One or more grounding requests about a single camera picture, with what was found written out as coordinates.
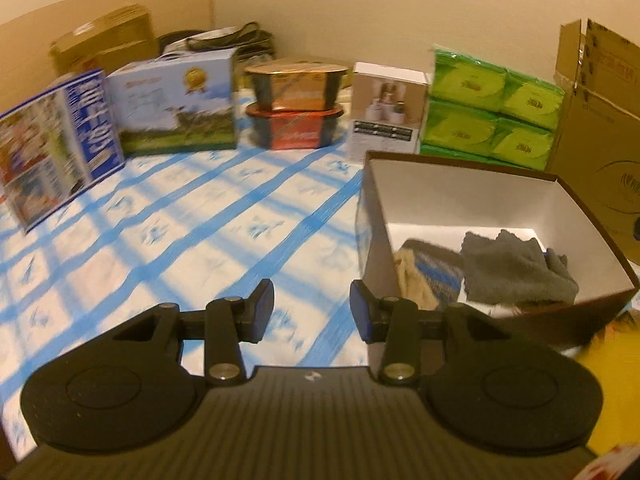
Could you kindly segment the beige sock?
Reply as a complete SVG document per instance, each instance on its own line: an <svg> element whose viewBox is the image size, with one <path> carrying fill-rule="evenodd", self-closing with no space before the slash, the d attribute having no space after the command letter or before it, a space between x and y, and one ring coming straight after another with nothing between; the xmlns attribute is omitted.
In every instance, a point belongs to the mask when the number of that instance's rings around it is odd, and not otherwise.
<svg viewBox="0 0 640 480"><path fill-rule="evenodd" d="M394 252L394 265L401 296L415 302L420 310L434 311L439 301L416 266L414 253L410 249L399 249Z"/></svg>

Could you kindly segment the striped brown knit hat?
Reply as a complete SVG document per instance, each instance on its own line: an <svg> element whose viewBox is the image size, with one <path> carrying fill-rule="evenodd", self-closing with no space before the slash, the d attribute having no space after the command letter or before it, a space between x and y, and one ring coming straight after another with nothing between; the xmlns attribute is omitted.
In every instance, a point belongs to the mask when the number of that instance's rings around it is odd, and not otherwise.
<svg viewBox="0 0 640 480"><path fill-rule="evenodd" d="M401 246L414 255L414 264L438 300L437 310L458 301L464 279L462 257L451 249L409 238Z"/></svg>

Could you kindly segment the grey fluffy towel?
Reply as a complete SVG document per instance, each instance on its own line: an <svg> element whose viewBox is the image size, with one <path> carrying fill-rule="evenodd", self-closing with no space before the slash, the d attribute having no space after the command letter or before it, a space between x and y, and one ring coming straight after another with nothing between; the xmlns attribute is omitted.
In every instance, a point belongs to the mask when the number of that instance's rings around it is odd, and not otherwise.
<svg viewBox="0 0 640 480"><path fill-rule="evenodd" d="M480 304L572 304L579 292L567 256L542 249L534 238L522 240L507 230L494 238L467 232L460 256L466 296Z"/></svg>

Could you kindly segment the blue white checked bedspread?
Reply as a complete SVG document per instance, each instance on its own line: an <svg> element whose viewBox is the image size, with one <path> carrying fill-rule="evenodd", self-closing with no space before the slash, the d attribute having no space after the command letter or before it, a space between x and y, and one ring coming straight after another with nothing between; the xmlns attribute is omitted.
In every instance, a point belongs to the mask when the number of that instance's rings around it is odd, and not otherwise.
<svg viewBox="0 0 640 480"><path fill-rule="evenodd" d="M30 232L2 211L1 426L14 455L34 445L27 377L164 301L200 310L269 278L276 306L247 366L366 362L347 301L361 177L347 120L320 150L266 151L240 125L233 150L131 159Z"/></svg>

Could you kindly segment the brown open cardboard box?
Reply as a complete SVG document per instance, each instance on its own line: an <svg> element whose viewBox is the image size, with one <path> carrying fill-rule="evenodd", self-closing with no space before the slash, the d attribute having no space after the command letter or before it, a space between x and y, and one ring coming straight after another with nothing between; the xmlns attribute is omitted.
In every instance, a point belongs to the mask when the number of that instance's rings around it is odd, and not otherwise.
<svg viewBox="0 0 640 480"><path fill-rule="evenodd" d="M395 259L451 285L509 330L578 346L638 292L628 260L558 177L479 162L371 152L356 217L360 272L395 296Z"/></svg>

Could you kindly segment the white product box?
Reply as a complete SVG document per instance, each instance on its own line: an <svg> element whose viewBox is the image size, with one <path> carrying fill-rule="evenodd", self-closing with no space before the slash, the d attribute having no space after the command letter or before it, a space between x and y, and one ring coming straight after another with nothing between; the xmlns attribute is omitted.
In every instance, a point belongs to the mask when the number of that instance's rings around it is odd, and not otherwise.
<svg viewBox="0 0 640 480"><path fill-rule="evenodd" d="M347 158L362 164L368 151L415 153L429 86L430 78L420 70L357 62Z"/></svg>

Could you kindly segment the stacked orange food bowls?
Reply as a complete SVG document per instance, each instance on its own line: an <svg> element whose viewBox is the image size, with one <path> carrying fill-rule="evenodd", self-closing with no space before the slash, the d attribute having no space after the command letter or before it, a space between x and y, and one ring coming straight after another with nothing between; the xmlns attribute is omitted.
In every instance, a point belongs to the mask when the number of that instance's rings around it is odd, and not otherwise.
<svg viewBox="0 0 640 480"><path fill-rule="evenodd" d="M245 111L253 140L266 150L316 150L333 143L344 108L337 103L348 68L311 60L248 66L255 102Z"/></svg>

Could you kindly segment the cow picture milk box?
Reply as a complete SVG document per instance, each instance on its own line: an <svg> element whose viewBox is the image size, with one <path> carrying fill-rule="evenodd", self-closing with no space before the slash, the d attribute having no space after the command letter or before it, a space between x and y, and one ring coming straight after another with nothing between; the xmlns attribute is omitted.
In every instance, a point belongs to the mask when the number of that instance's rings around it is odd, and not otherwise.
<svg viewBox="0 0 640 480"><path fill-rule="evenodd" d="M233 150L233 49L176 51L130 63L107 76L125 155Z"/></svg>

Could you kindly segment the green tissue pack bundle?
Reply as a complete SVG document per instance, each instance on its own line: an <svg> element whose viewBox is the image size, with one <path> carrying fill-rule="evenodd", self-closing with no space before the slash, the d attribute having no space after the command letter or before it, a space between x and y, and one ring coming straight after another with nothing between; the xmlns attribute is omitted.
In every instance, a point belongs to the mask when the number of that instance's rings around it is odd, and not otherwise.
<svg viewBox="0 0 640 480"><path fill-rule="evenodd" d="M433 54L420 153L546 170L565 91L465 53Z"/></svg>

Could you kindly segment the orange juice bottle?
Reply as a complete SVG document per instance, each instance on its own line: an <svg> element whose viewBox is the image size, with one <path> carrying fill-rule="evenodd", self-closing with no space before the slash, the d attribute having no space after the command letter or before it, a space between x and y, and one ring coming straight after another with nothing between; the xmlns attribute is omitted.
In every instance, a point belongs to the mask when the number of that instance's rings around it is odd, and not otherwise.
<svg viewBox="0 0 640 480"><path fill-rule="evenodd" d="M576 360L603 391L603 408L589 446L604 454L616 445L639 443L639 311L625 311L597 332Z"/></svg>

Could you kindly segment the large brown cardboard box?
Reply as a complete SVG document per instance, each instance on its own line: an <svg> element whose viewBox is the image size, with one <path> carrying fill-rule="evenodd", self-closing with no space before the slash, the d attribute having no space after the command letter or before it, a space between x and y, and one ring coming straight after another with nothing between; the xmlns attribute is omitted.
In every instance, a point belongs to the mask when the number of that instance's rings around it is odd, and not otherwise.
<svg viewBox="0 0 640 480"><path fill-rule="evenodd" d="M566 91L551 171L639 260L639 47L593 20L561 27L554 80Z"/></svg>

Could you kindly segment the brown box on headboard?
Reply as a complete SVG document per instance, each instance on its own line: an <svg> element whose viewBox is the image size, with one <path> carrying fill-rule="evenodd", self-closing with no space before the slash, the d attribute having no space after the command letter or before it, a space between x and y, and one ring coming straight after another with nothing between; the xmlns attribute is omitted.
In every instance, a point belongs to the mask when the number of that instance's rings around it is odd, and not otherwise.
<svg viewBox="0 0 640 480"><path fill-rule="evenodd" d="M49 53L62 76L95 68L110 74L129 63L156 58L160 49L149 10L128 4L54 40Z"/></svg>

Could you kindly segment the wooden headboard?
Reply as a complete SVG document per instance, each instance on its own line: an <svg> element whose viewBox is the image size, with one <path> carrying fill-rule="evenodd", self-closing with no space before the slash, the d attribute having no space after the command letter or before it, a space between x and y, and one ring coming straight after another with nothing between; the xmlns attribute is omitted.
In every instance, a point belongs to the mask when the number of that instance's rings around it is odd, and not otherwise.
<svg viewBox="0 0 640 480"><path fill-rule="evenodd" d="M1 25L1 110L58 78L160 54L157 38L214 24L214 0L63 0Z"/></svg>

